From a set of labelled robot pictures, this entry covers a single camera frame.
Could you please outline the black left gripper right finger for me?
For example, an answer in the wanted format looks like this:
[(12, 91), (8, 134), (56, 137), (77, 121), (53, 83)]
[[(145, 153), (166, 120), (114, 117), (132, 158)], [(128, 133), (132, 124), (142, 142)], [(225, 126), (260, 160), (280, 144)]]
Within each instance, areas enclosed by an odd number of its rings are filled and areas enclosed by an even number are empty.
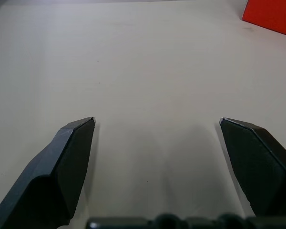
[(286, 150), (264, 128), (220, 121), (234, 175), (256, 216), (286, 216)]

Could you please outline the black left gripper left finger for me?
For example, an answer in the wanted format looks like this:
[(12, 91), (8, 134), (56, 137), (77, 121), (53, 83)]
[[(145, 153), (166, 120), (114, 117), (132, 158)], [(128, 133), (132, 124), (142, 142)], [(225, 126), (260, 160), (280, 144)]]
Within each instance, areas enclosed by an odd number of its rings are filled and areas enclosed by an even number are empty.
[(0, 203), (0, 229), (57, 229), (73, 218), (92, 145), (95, 119), (62, 127), (24, 168)]

